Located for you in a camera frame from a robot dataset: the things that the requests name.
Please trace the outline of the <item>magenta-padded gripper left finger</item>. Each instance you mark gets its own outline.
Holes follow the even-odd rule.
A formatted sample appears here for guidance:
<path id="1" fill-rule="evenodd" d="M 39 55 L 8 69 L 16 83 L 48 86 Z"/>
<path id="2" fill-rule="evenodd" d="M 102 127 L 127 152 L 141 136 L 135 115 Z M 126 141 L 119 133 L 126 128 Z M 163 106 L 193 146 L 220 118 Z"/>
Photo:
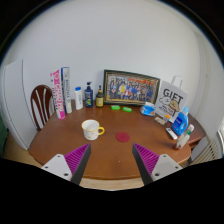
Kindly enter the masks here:
<path id="1" fill-rule="evenodd" d="M 90 155 L 91 145 L 85 144 L 66 155 L 56 154 L 42 169 L 79 185 Z"/>

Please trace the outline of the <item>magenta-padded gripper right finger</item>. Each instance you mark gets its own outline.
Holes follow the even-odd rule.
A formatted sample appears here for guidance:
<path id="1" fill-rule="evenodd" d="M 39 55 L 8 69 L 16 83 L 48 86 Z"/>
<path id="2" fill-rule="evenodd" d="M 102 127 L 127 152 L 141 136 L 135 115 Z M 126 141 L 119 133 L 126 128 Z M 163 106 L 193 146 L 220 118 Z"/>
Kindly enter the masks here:
<path id="1" fill-rule="evenodd" d="M 167 154 L 158 155 L 136 143 L 132 146 L 132 154 L 136 160 L 142 181 L 145 185 L 182 169 L 182 167 Z"/>

